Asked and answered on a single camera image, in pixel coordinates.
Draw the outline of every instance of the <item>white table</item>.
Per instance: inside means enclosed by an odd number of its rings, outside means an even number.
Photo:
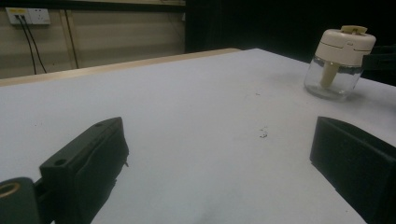
[[[346,102],[304,89],[308,64],[260,49],[0,88],[0,180],[121,116],[130,148],[93,223],[364,223],[311,164],[318,116],[396,146],[396,88]]]

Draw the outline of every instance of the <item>metal ring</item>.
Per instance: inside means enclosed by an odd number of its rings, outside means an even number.
[[[17,183],[17,182],[8,183],[8,184],[5,184],[3,186],[0,186],[0,198],[4,198],[4,197],[7,197],[10,194],[15,193],[20,187],[21,187],[21,185],[19,183]]]

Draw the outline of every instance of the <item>black cable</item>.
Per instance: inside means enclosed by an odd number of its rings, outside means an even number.
[[[25,29],[24,29],[23,22],[22,22],[20,16],[17,15],[17,16],[15,16],[15,17],[16,17],[17,20],[20,22],[21,27],[22,27],[22,29],[23,29],[23,32],[25,33],[27,43],[29,44],[30,56],[32,56],[33,68],[35,69],[35,57],[33,57],[32,45],[30,45],[29,36],[27,36],[27,34],[26,34],[26,31],[25,31]]]
[[[25,24],[26,24],[27,31],[29,32],[30,37],[32,37],[33,44],[35,44],[35,52],[37,53],[37,57],[38,57],[38,60],[40,61],[41,67],[43,68],[44,72],[47,73],[47,70],[46,70],[46,68],[44,67],[43,62],[41,62],[40,53],[38,52],[37,44],[35,43],[35,38],[33,37],[32,32],[30,32],[29,25],[27,24],[27,21],[26,21],[26,19],[24,18],[24,16],[22,16],[22,19],[23,19],[23,21],[24,21]]]
[[[166,5],[166,3],[163,0],[160,0],[160,2],[163,5]],[[178,38],[180,39],[181,42],[184,42],[183,37],[181,37],[180,32],[177,30],[176,26],[173,24],[173,22],[171,20],[171,15],[169,13],[166,13],[166,14],[167,14],[169,22],[171,23],[171,25],[172,25],[173,29],[175,30],[176,34],[178,35]]]

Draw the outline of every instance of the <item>jar lid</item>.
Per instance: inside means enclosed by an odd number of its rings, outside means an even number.
[[[375,37],[362,26],[343,26],[323,33],[316,55],[326,61],[351,66],[361,66],[362,57],[370,54]]]

